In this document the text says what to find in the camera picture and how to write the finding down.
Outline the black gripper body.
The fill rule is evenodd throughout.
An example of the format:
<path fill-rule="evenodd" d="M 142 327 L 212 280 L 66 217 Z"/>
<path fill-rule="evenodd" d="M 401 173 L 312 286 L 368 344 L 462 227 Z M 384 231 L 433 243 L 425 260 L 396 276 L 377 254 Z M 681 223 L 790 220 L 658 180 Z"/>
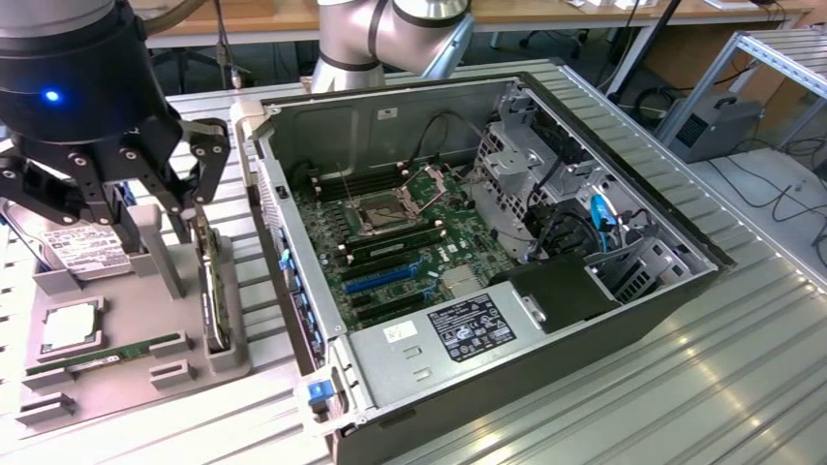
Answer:
<path fill-rule="evenodd" d="M 145 28 L 126 4 L 1 7 L 1 152 L 30 159 L 93 145 L 169 158 L 182 129 L 161 95 Z"/>

